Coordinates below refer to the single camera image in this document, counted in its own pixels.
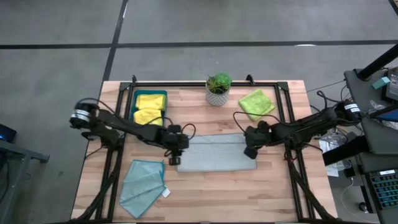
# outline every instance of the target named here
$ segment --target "white label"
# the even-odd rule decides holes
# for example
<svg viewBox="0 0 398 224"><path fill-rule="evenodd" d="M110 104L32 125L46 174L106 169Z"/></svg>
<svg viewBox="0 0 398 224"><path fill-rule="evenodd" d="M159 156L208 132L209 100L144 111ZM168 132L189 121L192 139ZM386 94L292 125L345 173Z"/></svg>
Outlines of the white label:
<svg viewBox="0 0 398 224"><path fill-rule="evenodd" d="M360 112L361 110L359 109L359 108L353 108L353 109L351 109L351 112Z"/></svg>
<svg viewBox="0 0 398 224"><path fill-rule="evenodd" d="M348 110L348 109L357 108L357 107L358 107L358 105L356 103L353 103L353 104L344 106L344 109Z"/></svg>
<svg viewBox="0 0 398 224"><path fill-rule="evenodd" d="M386 174L395 174L396 172L394 170L387 170L387 171L382 171L380 172L380 175L386 175Z"/></svg>
<svg viewBox="0 0 398 224"><path fill-rule="evenodd" d="M167 197L170 195L170 190L166 187L166 185L164 187L166 189L163 190L162 195L163 195L163 197Z"/></svg>

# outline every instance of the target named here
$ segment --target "yellow sponge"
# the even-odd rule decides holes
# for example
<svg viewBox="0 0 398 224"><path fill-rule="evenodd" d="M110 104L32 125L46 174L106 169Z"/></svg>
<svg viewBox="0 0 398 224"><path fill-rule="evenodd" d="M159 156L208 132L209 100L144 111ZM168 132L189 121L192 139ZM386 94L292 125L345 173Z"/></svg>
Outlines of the yellow sponge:
<svg viewBox="0 0 398 224"><path fill-rule="evenodd" d="M164 110L165 109L166 96L163 94L150 94L150 95L138 95L136 108L142 109L153 109L153 110Z"/></svg>
<svg viewBox="0 0 398 224"><path fill-rule="evenodd" d="M149 121L152 121L151 124L157 124L159 126L163 126L162 113L160 112L160 110L142 109L134 113L135 123L147 124Z"/></svg>

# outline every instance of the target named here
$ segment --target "cloth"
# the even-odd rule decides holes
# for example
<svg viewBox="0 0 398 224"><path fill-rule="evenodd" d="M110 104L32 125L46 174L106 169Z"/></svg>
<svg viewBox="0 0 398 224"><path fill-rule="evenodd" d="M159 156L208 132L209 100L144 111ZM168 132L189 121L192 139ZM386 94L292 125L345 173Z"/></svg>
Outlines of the cloth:
<svg viewBox="0 0 398 224"><path fill-rule="evenodd" d="M151 124L163 126L162 112L160 110L142 109L134 113L135 123L147 124L149 121L152 121Z"/></svg>
<svg viewBox="0 0 398 224"><path fill-rule="evenodd" d="M140 218L166 189L164 170L163 161L133 160L123 180L120 205L135 218Z"/></svg>
<svg viewBox="0 0 398 224"><path fill-rule="evenodd" d="M153 109L153 110L164 110L165 109L166 96L163 94L141 94L137 96L136 108L142 109Z"/></svg>
<svg viewBox="0 0 398 224"><path fill-rule="evenodd" d="M254 90L247 96L241 98L239 100L239 105L241 105L242 109L246 113L261 114L261 115L267 114L275 108L271 100L265 94L263 94L263 92L260 89ZM253 121L257 121L261 117L249 114L248 116Z"/></svg>

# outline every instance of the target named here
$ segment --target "concrete floor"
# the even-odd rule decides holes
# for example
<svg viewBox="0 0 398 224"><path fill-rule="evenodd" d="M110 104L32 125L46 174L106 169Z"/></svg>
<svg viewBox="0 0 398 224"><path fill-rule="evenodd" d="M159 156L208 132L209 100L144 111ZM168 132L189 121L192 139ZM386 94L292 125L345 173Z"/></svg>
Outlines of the concrete floor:
<svg viewBox="0 0 398 224"><path fill-rule="evenodd" d="M122 0L0 0L0 45L110 44ZM195 41L389 40L398 35L398 17L387 0L130 0L120 43ZM110 80L203 80L228 72L234 79L305 80L308 90L343 80L392 47L218 47L118 49ZM14 223L68 220L87 142L69 128L77 100L97 97L109 49L0 50L0 123L18 131L16 143L50 154L33 162L14 211ZM340 98L340 83L324 88ZM311 104L322 107L315 92ZM340 202L349 185L332 184L339 217L362 222ZM345 193L358 211L358 189Z"/></svg>

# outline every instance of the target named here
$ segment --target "wooden table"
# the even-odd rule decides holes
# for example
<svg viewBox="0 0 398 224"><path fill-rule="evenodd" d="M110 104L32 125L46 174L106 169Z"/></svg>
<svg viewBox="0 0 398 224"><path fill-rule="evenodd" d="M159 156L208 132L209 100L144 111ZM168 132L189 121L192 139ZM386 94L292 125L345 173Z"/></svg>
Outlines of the wooden table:
<svg viewBox="0 0 398 224"><path fill-rule="evenodd" d="M310 115L311 110L304 82L297 80L288 81L288 83L295 118L300 119ZM112 108L116 105L119 84L120 82L104 82L101 91L100 99ZM229 101L221 107L210 106L205 101L205 90L202 87L135 87L134 89L167 90L169 101L167 116L175 124L183 126L193 123L197 127L197 134L226 134L241 133L233 121L232 114L234 111L241 111L238 100L257 88L260 88L276 105L275 91L270 87L232 87ZM274 109L271 114L278 116L277 109ZM237 118L242 127L256 125L244 114L238 114ZM264 118L264 120L270 124L276 123L272 118ZM256 170L180 173L175 170L175 167L166 166L165 183L171 194L167 198L159 197L141 219L136 220L119 204L123 179L132 160L164 160L168 163L168 159L164 157L164 150L148 146L138 141L135 136L127 136L113 216L114 222L297 221L289 171L287 163L283 160L285 151L283 145L263 147L259 150ZM99 141L91 142L87 153L99 146ZM320 151L306 148L303 150L303 157L312 192L327 211L336 217L336 208ZM105 158L106 150L103 150L85 161L72 218L81 215L98 193ZM300 196L304 214L306 214L302 192ZM104 209L108 209L107 204L105 203Z"/></svg>

